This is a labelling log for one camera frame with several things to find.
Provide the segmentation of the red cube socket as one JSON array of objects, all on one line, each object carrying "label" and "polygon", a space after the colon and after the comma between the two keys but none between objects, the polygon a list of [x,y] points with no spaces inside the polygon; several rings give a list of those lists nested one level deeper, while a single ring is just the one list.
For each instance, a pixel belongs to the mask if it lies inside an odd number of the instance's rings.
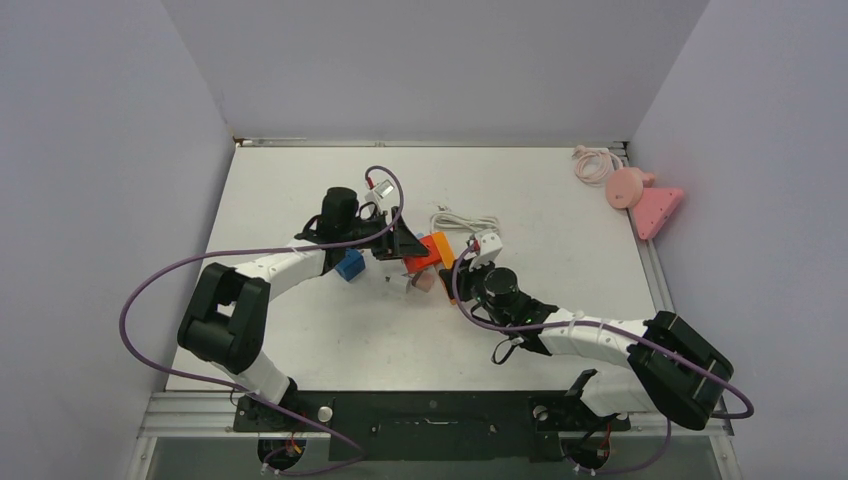
[{"label": "red cube socket", "polygon": [[441,262],[441,254],[432,235],[421,237],[419,242],[427,253],[403,257],[402,262],[408,274],[417,274]]}]

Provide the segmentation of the pink brown plug charger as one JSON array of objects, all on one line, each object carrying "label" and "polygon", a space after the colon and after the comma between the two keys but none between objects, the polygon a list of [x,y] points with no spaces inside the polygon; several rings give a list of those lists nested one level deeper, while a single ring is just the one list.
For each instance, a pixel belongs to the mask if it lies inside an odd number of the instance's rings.
[{"label": "pink brown plug charger", "polygon": [[431,269],[421,270],[412,275],[410,285],[423,293],[429,293],[436,283],[436,275]]}]

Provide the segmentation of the white plug charger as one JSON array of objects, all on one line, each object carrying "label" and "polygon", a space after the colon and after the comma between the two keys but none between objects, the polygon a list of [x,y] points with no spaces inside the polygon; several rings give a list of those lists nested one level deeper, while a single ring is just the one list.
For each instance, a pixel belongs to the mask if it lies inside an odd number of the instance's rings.
[{"label": "white plug charger", "polygon": [[411,288],[411,278],[405,274],[394,274],[385,277],[387,287],[399,294],[405,295]]}]

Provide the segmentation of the blue cube socket adapter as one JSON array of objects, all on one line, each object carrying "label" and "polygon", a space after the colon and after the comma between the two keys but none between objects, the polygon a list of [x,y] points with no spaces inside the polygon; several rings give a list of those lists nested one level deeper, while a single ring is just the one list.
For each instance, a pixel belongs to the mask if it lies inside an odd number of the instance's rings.
[{"label": "blue cube socket adapter", "polygon": [[344,257],[334,267],[336,273],[348,283],[353,282],[365,269],[365,258],[356,249],[347,249]]}]

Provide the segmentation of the orange power strip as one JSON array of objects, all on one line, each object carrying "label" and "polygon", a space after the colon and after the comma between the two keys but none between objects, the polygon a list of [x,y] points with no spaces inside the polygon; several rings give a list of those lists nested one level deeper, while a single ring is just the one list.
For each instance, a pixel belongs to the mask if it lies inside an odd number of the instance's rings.
[{"label": "orange power strip", "polygon": [[454,251],[450,245],[450,242],[444,232],[437,231],[431,234],[431,238],[436,246],[436,250],[440,257],[440,267],[437,269],[437,273],[439,275],[440,281],[444,290],[448,296],[448,299],[452,305],[456,304],[456,299],[453,296],[452,288],[450,286],[450,280],[446,279],[446,277],[442,274],[443,270],[447,270],[448,273],[451,273],[453,264],[456,260],[456,256]]}]

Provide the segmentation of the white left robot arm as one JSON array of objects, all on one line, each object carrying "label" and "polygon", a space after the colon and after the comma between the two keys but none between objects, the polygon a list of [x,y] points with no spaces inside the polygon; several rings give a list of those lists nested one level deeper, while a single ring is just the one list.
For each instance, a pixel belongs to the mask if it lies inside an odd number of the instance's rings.
[{"label": "white left robot arm", "polygon": [[321,211],[289,242],[284,253],[236,266],[207,265],[177,333],[178,345],[213,364],[237,385],[262,398],[259,417],[274,430],[296,421],[293,381],[264,353],[269,304],[298,284],[333,270],[348,251],[367,249],[379,261],[428,256],[428,248],[406,226],[397,207],[370,204],[360,215],[355,191],[327,190]]}]

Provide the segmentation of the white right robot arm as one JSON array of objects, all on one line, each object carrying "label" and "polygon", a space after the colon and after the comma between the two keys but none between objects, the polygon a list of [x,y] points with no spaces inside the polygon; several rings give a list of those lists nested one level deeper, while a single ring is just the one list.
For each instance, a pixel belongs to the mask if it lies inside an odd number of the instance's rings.
[{"label": "white right robot arm", "polygon": [[678,314],[661,310],[650,319],[614,320],[581,316],[523,292],[517,274],[492,263],[470,261],[442,269],[439,277],[458,305],[469,303],[468,318],[506,336],[512,348],[543,356],[577,356],[626,369],[633,380],[598,378],[567,397],[565,414],[579,428],[603,416],[633,410],[655,411],[673,423],[702,430],[718,409],[734,367]]}]

